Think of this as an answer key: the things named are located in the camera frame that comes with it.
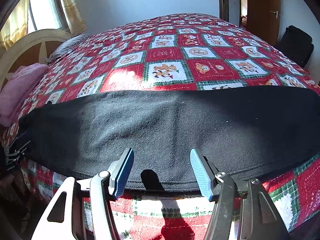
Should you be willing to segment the brown door frame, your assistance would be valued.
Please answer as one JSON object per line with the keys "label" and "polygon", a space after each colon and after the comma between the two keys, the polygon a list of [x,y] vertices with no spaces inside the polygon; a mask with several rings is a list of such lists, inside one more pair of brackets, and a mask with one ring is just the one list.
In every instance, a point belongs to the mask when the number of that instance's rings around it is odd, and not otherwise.
{"label": "brown door frame", "polygon": [[219,0],[219,18],[245,29],[247,0]]}

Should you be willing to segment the brown wooden door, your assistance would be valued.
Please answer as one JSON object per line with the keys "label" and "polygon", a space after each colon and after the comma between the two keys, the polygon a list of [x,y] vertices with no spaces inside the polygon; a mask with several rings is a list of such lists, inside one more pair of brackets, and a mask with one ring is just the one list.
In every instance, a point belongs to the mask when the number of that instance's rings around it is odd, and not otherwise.
{"label": "brown wooden door", "polygon": [[[278,39],[281,0],[247,0],[247,30],[274,46]],[[278,11],[278,19],[271,11]]]}

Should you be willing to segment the window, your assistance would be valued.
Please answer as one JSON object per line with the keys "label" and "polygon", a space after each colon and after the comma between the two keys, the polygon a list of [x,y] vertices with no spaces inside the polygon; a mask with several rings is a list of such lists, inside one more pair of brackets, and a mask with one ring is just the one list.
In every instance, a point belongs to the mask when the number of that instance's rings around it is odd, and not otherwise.
{"label": "window", "polygon": [[28,33],[42,29],[68,30],[60,0],[29,0]]}

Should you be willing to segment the black pants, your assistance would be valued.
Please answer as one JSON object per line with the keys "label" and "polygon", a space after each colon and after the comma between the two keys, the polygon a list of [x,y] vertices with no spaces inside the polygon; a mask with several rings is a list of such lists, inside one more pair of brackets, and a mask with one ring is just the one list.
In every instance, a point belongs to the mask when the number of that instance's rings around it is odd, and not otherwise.
{"label": "black pants", "polygon": [[20,118],[27,158],[64,176],[90,178],[126,148],[127,189],[153,171],[168,192],[198,190],[189,154],[198,149],[233,178],[271,177],[319,153],[319,95],[307,88],[121,90],[44,105]]}

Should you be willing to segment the grey striped pillow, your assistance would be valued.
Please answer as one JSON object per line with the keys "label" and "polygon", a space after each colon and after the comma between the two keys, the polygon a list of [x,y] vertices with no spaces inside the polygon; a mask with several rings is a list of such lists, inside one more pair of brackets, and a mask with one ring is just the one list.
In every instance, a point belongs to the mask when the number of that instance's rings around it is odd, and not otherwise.
{"label": "grey striped pillow", "polygon": [[50,54],[50,56],[46,59],[46,62],[51,63],[70,53],[75,47],[77,47],[80,43],[86,41],[90,37],[91,35],[89,34],[81,34],[67,40],[66,42],[63,42]]}

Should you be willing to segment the red patchwork bedspread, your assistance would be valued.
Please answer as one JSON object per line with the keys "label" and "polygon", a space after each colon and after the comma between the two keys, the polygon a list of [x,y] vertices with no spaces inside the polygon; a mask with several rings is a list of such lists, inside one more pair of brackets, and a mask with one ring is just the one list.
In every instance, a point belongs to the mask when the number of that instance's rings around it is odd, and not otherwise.
{"label": "red patchwork bedspread", "polygon": [[[174,14],[130,23],[85,40],[49,64],[1,138],[18,119],[48,101],[60,103],[111,90],[207,90],[271,85],[319,86],[308,72],[248,31],[205,14]],[[22,161],[14,182],[23,195],[49,202],[65,176]],[[319,230],[319,154],[264,184],[289,231]],[[114,204],[125,239],[203,239],[212,207],[201,197],[125,194]]]}

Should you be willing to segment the yellow patterned curtain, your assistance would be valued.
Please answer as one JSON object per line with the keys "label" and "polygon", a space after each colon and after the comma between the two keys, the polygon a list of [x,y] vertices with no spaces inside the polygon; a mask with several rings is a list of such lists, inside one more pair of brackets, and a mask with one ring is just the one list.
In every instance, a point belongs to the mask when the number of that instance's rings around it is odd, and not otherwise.
{"label": "yellow patterned curtain", "polygon": [[66,18],[66,22],[69,31],[73,36],[80,35],[87,30],[86,23],[81,16],[80,9],[76,0],[60,0],[63,13]]}

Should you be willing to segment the black folding chair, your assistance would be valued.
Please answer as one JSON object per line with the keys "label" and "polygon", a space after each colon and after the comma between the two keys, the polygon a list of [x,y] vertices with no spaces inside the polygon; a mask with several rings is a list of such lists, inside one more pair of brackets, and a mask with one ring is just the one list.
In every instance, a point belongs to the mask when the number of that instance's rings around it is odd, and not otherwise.
{"label": "black folding chair", "polygon": [[309,34],[290,25],[286,28],[284,35],[275,48],[301,68],[304,68],[312,55],[314,45]]}

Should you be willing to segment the yellow curtain left side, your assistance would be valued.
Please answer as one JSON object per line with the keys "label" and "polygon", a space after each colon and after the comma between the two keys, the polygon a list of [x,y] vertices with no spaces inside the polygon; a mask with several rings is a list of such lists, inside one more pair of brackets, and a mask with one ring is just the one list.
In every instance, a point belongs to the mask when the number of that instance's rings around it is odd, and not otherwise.
{"label": "yellow curtain left side", "polygon": [[9,50],[28,34],[29,0],[20,0],[1,29],[1,47]]}

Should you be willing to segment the cream wooden headboard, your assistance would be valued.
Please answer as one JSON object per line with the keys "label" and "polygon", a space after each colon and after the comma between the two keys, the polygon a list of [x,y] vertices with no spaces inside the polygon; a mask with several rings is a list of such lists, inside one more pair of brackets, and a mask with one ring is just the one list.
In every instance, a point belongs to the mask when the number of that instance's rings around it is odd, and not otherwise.
{"label": "cream wooden headboard", "polygon": [[20,66],[48,64],[46,59],[50,54],[71,37],[69,32],[60,29],[43,29],[18,40],[1,57],[1,88]]}

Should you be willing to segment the pink folded blanket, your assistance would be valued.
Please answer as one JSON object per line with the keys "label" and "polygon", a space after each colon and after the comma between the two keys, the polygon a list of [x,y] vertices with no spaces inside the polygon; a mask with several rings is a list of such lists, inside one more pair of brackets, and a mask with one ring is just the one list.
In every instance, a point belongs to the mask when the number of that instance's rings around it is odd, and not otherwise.
{"label": "pink folded blanket", "polygon": [[20,66],[1,91],[1,125],[9,127],[20,108],[39,80],[48,70],[46,64]]}

